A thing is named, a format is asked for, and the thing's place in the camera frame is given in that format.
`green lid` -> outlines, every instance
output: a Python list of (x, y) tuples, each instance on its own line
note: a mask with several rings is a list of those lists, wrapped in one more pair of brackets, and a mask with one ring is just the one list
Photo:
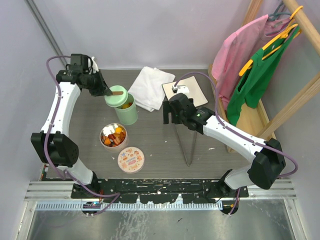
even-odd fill
[(104, 96), (105, 103), (108, 106), (116, 108), (116, 107), (119, 107), (119, 106), (122, 106), (123, 104), (125, 104), (125, 102), (128, 99), (128, 91), (123, 86), (119, 86), (119, 85), (112, 86), (112, 87), (110, 87), (110, 90), (113, 92), (121, 91), (121, 92), (123, 92), (123, 94), (122, 95), (115, 95), (115, 96), (113, 96), (113, 95)]

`clothes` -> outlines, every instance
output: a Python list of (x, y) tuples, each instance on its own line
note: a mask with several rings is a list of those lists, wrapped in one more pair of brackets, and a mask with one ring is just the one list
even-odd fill
[(175, 75), (161, 71), (157, 68), (145, 66), (130, 87), (130, 93), (135, 104), (152, 112), (159, 110), (165, 98), (162, 84), (173, 82)]
[(212, 76), (217, 81), (219, 97), (224, 109), (234, 93), (240, 77), (239, 72), (250, 57), (261, 47), (266, 45), (274, 36), (267, 33), (283, 30), (283, 26), (290, 22), (289, 18), (267, 21), (268, 15), (259, 17), (244, 25), (231, 34), (216, 55), (212, 65)]
[[(260, 48), (252, 57), (252, 68), (248, 69), (242, 76), (239, 84), (234, 90), (231, 100), (227, 106), (226, 115), (229, 122), (236, 126), (242, 105), (246, 104), (251, 108), (256, 108), (259, 100), (265, 93), (267, 86), (274, 74), (282, 54), (289, 46), (294, 36), (299, 31), (299, 27), (291, 31), (287, 38), (279, 38), (266, 50)], [(263, 56), (271, 52), (274, 48), (282, 46), (272, 55), (262, 60)]]

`gray wall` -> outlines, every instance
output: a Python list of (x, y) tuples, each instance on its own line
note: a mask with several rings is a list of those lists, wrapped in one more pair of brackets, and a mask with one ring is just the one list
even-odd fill
[(63, 53), (101, 69), (207, 68), (250, 0), (36, 0)]
[[(29, 181), (40, 176), (30, 136), (40, 131), (54, 98), (45, 65), (54, 52), (22, 0), (1, 5), (0, 33), (0, 239), (11, 240)], [(62, 66), (52, 65), (55, 71)]]
[[(320, 32), (320, 2), (299, 0), (313, 25)], [(283, 54), (263, 103), (270, 118), (276, 115), (300, 89), (320, 71), (320, 57), (302, 33)], [(320, 94), (310, 100), (283, 124), (276, 136), (284, 151), (299, 163), (291, 177), (311, 239), (319, 239), (320, 221)]]

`gray floor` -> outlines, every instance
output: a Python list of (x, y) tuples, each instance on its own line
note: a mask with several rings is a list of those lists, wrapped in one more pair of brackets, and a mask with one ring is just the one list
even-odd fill
[[(174, 74), (176, 80), (191, 71), (192, 69), (166, 70)], [(122, 85), (128, 90), (139, 72), (140, 70), (103, 70), (102, 74), (109, 87)], [(196, 79), (208, 100), (205, 107), (214, 109), (215, 100), (210, 82), (201, 75), (196, 75)], [(145, 163), (138, 173), (127, 174), (118, 167), (118, 155), (107, 152), (99, 141), (99, 133), (104, 126), (119, 122), (115, 110), (106, 105), (103, 97), (92, 97), (87, 90), (82, 91), (71, 117), (69, 137), (79, 146), (80, 159), (98, 177), (218, 179), (227, 170), (237, 169), (248, 163), (239, 154), (228, 153), (221, 142), (198, 134), (194, 161), (191, 167), (187, 167), (173, 126), (163, 125), (162, 108), (153, 112), (140, 107), (137, 110), (138, 121), (126, 128), (129, 145), (143, 151)], [(193, 133), (183, 125), (178, 125), (177, 129), (189, 156)], [(49, 170), (47, 176), (51, 178), (55, 174)]]
[(294, 240), (283, 200), (243, 200), (219, 210), (36, 211), (28, 240)]

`bowl of fruit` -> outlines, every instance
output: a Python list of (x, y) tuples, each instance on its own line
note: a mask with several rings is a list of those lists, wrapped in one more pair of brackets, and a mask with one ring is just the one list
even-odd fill
[(128, 133), (124, 126), (111, 123), (100, 132), (100, 143), (111, 153), (118, 153), (128, 146)]

